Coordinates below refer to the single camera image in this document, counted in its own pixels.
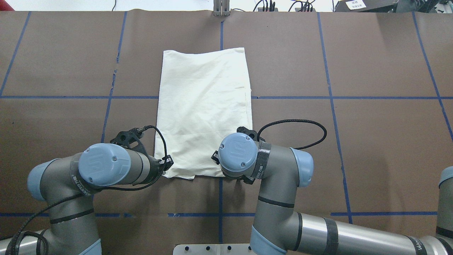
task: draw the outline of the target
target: white label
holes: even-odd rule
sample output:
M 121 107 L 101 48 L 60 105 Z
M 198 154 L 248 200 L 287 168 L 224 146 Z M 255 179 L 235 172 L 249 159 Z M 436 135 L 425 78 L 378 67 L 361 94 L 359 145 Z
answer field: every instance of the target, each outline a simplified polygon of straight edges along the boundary
M 349 2 L 346 2 L 346 5 L 347 5 L 347 7 L 348 7 L 350 10 L 357 10 L 357 9 L 366 8 L 366 5 L 365 5 L 365 3 L 363 2 L 363 0 L 349 1 Z

